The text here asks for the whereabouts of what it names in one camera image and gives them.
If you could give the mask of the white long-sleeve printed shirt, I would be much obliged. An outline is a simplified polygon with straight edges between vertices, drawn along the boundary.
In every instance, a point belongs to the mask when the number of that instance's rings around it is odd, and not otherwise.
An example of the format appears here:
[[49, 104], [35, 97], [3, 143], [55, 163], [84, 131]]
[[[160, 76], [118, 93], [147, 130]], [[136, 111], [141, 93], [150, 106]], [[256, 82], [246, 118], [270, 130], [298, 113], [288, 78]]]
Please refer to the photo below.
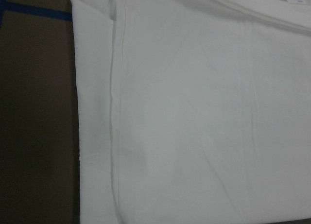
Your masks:
[[311, 216], [311, 0], [71, 0], [82, 224]]

